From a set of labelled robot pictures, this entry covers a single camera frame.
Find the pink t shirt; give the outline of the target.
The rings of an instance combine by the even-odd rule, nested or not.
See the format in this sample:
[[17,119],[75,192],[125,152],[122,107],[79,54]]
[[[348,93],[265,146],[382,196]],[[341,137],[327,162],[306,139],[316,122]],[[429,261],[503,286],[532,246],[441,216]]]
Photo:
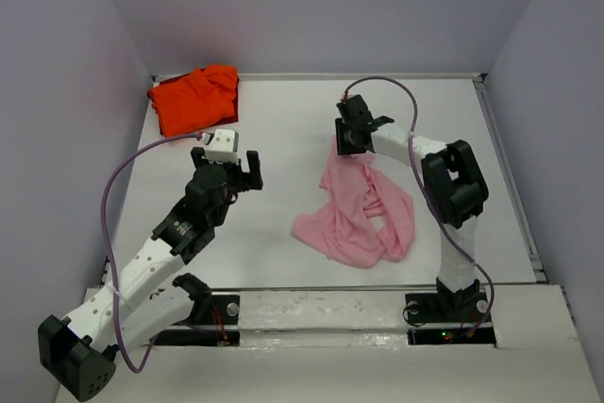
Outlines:
[[333,143],[320,180],[327,202],[294,219],[293,237],[354,268],[404,260],[415,240],[413,200],[373,160],[369,154],[340,156]]

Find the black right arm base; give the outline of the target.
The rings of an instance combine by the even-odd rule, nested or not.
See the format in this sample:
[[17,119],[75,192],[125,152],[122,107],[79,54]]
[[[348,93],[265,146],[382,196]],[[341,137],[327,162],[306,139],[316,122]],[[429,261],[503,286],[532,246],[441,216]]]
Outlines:
[[483,320],[488,306],[485,293],[480,293],[475,301],[460,311],[445,309],[436,293],[406,294],[402,317],[408,326],[408,344],[496,346],[492,317]]

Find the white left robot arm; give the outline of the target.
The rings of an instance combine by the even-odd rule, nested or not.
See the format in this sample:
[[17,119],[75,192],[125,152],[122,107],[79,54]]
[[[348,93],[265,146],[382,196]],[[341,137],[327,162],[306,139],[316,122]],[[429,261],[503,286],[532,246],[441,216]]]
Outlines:
[[183,197],[134,258],[113,266],[112,279],[87,302],[38,327],[42,367],[79,402],[108,385],[129,347],[208,314],[211,290],[185,268],[214,239],[239,194],[259,191],[263,182],[256,151],[247,151],[246,170],[234,153],[196,147],[191,155],[195,170]]

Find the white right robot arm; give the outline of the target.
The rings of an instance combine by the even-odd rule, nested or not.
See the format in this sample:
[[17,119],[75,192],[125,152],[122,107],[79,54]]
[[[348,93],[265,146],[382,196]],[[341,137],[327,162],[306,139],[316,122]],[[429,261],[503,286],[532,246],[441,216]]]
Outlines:
[[434,297],[436,312],[455,320],[478,292],[476,230],[489,197],[472,147],[466,141],[444,143],[399,127],[366,108],[337,105],[336,144],[341,156],[371,152],[408,165],[428,210],[441,230],[441,264]]

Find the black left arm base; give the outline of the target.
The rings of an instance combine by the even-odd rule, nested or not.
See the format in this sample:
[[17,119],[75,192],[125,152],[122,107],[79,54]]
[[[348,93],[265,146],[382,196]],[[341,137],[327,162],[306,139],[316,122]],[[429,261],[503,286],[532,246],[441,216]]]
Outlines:
[[213,294],[209,304],[195,304],[183,321],[166,328],[156,346],[231,347],[240,344],[238,294]]

